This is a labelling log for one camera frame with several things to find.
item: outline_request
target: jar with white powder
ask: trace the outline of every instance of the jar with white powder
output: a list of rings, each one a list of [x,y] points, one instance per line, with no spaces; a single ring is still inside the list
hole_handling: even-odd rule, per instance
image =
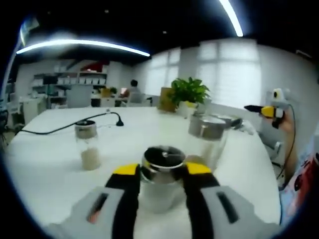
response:
[[[98,134],[96,124],[92,120],[83,120],[75,124],[75,136],[81,154],[84,170],[94,170],[100,167],[98,150]]]

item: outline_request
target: power cord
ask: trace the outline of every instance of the power cord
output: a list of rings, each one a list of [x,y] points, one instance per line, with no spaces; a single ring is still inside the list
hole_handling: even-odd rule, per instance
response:
[[[95,117],[98,117],[98,116],[104,116],[104,115],[109,115],[109,114],[115,114],[115,115],[117,115],[117,116],[119,117],[119,120],[116,122],[116,126],[124,126],[124,123],[123,123],[123,121],[122,121],[120,115],[119,115],[118,113],[116,113],[116,112],[106,112],[106,113],[103,113],[103,114],[98,114],[98,115],[95,115],[95,116],[90,116],[90,117],[87,117],[87,118],[85,118],[85,119],[78,120],[77,122],[79,122],[79,121],[85,121],[85,120],[89,120],[89,119],[92,119],[92,118],[95,118]],[[69,124],[69,125],[67,125],[67,126],[64,126],[64,127],[61,127],[61,128],[57,128],[57,129],[52,130],[52,131],[50,131],[50,132],[33,132],[33,131],[25,130],[25,129],[22,129],[22,130],[20,130],[20,131],[22,131],[22,132],[27,132],[27,133],[33,133],[33,134],[37,134],[37,135],[48,135],[48,134],[57,132],[57,131],[59,131],[59,130],[68,128],[68,127],[70,127],[70,126],[72,126],[72,125],[75,125],[77,122],[71,123],[71,124]]]
[[[290,148],[289,154],[287,155],[287,157],[286,157],[286,159],[285,159],[285,163],[284,163],[283,168],[281,169],[279,175],[277,176],[277,179],[280,178],[280,176],[282,175],[282,173],[284,172],[284,170],[285,170],[285,168],[286,168],[286,164],[287,164],[288,159],[289,159],[289,157],[290,157],[290,155],[291,155],[291,152],[293,151],[294,144],[295,144],[295,139],[296,139],[296,118],[295,118],[295,110],[294,110],[294,107],[293,107],[291,104],[289,104],[289,106],[291,107],[291,109],[292,109],[292,111],[293,111],[293,117],[294,117],[294,139],[293,139],[293,144],[292,144],[292,146],[291,146],[291,148]]]

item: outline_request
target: ceiling light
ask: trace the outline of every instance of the ceiling light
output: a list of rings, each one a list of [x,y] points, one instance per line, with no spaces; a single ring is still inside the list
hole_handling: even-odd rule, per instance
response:
[[[143,56],[150,56],[150,54],[146,52],[142,52],[139,50],[135,50],[126,46],[116,45],[112,43],[107,42],[101,42],[101,41],[89,41],[89,40],[75,40],[75,39],[61,39],[61,40],[52,40],[52,41],[45,41],[42,43],[34,44],[31,46],[27,46],[19,51],[17,51],[17,54],[21,54],[33,49],[42,48],[42,47],[48,47],[48,46],[61,46],[61,45],[93,45],[93,46],[102,46],[102,47],[110,47],[110,48],[116,48],[124,51],[130,51],[136,54],[140,54]]]
[[[240,36],[240,37],[243,36],[243,31],[240,27],[236,13],[235,13],[233,7],[231,6],[230,2],[228,0],[219,0],[219,1],[223,5],[229,19],[231,20],[231,23],[233,24],[233,26],[235,28],[237,36]]]

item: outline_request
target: potted plant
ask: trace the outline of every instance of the potted plant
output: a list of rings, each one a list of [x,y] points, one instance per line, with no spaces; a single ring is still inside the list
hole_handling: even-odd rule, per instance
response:
[[[111,87],[110,88],[110,92],[114,95],[116,95],[116,93],[118,92],[118,89],[116,89],[115,87]]]
[[[198,103],[203,104],[205,98],[209,98],[209,89],[200,79],[189,77],[188,80],[177,78],[171,83],[172,92],[170,100],[178,107],[180,114],[187,117],[191,111],[195,111]]]

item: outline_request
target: chair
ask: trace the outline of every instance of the chair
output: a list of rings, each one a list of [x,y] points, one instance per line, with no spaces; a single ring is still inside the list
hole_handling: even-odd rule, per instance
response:
[[[84,108],[91,106],[92,89],[93,86],[73,85],[66,94],[68,108]]]
[[[149,100],[144,99],[144,94],[140,93],[130,93],[128,102],[125,103],[122,101],[122,107],[150,107],[151,103]]]
[[[115,98],[101,98],[100,107],[115,107]]]

